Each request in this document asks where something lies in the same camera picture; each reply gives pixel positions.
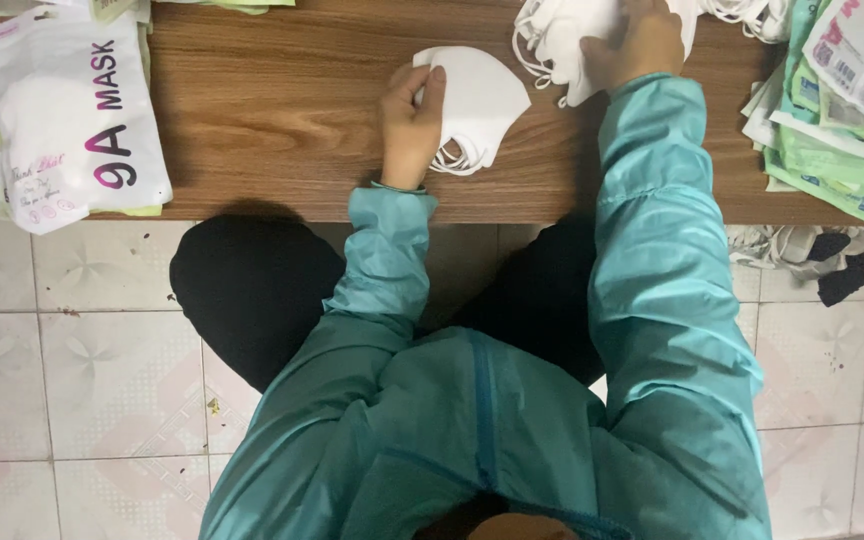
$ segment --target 9a mask bag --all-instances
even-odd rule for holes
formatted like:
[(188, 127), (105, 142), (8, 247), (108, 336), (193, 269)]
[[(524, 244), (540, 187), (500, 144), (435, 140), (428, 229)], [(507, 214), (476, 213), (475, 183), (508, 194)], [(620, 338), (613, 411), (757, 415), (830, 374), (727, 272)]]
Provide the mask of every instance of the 9a mask bag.
[(172, 200), (130, 11), (99, 24), (39, 6), (0, 24), (0, 190), (37, 235)]

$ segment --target wood grain surface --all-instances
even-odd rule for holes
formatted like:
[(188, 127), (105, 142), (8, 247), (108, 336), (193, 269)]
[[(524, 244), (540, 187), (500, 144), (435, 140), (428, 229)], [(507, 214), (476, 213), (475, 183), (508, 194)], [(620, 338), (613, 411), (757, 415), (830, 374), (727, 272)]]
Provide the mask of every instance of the wood grain surface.
[[(530, 89), (494, 166), (472, 177), (430, 173), (435, 219), (548, 223), (598, 182), (595, 134), (607, 101), (559, 110), (560, 87), (532, 88), (512, 53), (520, 0), (298, 0), (249, 16), (155, 4), (151, 94), (174, 187), (165, 219), (205, 219), (231, 205), (279, 205), (309, 221), (345, 221), (349, 191), (380, 165), (375, 104), (395, 69), (436, 45), (495, 55)], [(710, 16), (684, 75), (708, 102), (705, 148), (726, 223), (852, 224), (805, 194), (765, 193), (761, 156), (740, 132), (752, 82), (781, 47)], [(102, 218), (117, 214), (101, 214)]]

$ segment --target person's right hand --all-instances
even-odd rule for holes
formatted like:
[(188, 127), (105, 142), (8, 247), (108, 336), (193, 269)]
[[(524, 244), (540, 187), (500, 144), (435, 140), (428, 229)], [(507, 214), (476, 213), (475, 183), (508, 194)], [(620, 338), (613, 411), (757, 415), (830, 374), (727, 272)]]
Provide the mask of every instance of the person's right hand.
[(686, 48), (682, 44), (682, 18), (669, 11), (666, 0), (624, 0), (629, 30), (622, 48), (615, 51), (598, 37), (582, 38), (588, 77), (609, 92), (643, 75), (682, 73)]

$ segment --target white face mask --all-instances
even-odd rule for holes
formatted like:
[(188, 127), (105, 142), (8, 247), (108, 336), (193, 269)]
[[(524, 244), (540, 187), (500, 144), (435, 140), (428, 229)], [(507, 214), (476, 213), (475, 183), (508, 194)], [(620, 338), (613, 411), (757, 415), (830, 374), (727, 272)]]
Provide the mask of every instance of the white face mask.
[[(512, 49), (522, 67), (533, 74), (535, 87), (568, 85), (568, 93), (558, 101), (559, 107), (578, 107), (599, 92), (586, 73), (586, 62), (579, 47), (585, 36), (613, 39), (622, 24), (622, 0), (526, 0), (515, 18)], [(681, 41), (688, 58), (695, 39), (699, 17), (696, 0), (669, 0), (669, 9), (682, 20)], [(537, 61), (522, 54), (522, 43), (533, 51)]]
[[(472, 47), (434, 47), (416, 54), (413, 66), (441, 66), (448, 83), (442, 104), (441, 139), (431, 169), (468, 176), (491, 167), (512, 124), (532, 105), (525, 85), (494, 56)], [(415, 94), (421, 104), (424, 92)], [(455, 141), (462, 149), (445, 149)]]

